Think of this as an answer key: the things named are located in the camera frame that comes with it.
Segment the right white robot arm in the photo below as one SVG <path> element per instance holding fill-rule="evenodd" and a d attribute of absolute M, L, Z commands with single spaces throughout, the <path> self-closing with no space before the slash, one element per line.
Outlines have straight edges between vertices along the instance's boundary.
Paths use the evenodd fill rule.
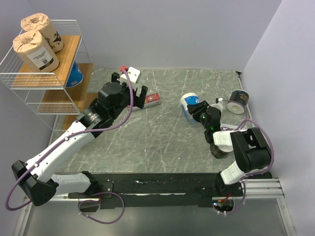
<path fill-rule="evenodd" d="M 213 156 L 234 154 L 234 162 L 220 171 L 215 180 L 215 190 L 228 195 L 235 184 L 249 176 L 263 174 L 274 162 L 274 151 L 265 132 L 258 126 L 248 129 L 221 129 L 221 109 L 206 101 L 187 105 L 188 113 L 204 127 L 204 136 Z"/>

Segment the brown roll with cartoon print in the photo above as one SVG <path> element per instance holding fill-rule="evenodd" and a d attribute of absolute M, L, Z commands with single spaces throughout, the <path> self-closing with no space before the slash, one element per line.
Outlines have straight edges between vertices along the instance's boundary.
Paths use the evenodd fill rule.
<path fill-rule="evenodd" d="M 36 13 L 22 19 L 21 28 L 24 31 L 39 31 L 53 52 L 61 51 L 64 47 L 64 41 L 58 33 L 56 26 L 44 13 Z"/>

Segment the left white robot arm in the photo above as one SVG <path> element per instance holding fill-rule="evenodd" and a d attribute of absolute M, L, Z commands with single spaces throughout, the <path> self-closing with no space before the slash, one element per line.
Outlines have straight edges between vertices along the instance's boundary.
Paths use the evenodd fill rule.
<path fill-rule="evenodd" d="M 82 193 L 87 198 L 97 193 L 96 181 L 89 173 L 57 175 L 55 171 L 102 132 L 126 123 L 133 107 L 144 107 L 148 88 L 138 87 L 141 75 L 133 67 L 122 68 L 121 74 L 112 73 L 111 81 L 103 85 L 97 98 L 58 139 L 27 162 L 18 160 L 12 165 L 15 185 L 21 187 L 31 203 L 41 206 L 54 196 L 67 193 Z M 136 94 L 138 89 L 141 90 L 139 95 Z M 113 125 L 125 108 L 129 108 L 129 113 L 119 124 Z"/>

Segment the brown roll with label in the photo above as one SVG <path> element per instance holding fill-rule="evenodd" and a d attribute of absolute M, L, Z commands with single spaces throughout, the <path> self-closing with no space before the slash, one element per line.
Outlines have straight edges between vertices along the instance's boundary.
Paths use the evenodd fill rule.
<path fill-rule="evenodd" d="M 60 64 L 56 54 L 37 30 L 16 36 L 13 39 L 13 50 L 35 73 L 50 73 Z"/>

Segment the blue paper roll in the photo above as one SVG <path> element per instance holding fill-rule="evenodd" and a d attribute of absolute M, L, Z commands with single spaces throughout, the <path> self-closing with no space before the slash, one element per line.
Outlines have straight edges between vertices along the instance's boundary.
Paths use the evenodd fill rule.
<path fill-rule="evenodd" d="M 74 61 L 71 72 L 69 74 L 69 77 L 66 83 L 66 87 L 73 88 L 79 85 L 82 82 L 82 80 L 83 80 L 83 74 L 78 64 L 76 63 L 76 61 Z"/>
<path fill-rule="evenodd" d="M 185 118 L 191 123 L 196 123 L 192 115 L 189 114 L 188 105 L 198 105 L 200 103 L 200 98 L 196 93 L 190 92 L 184 94 L 180 99 L 180 105 L 183 110 Z"/>

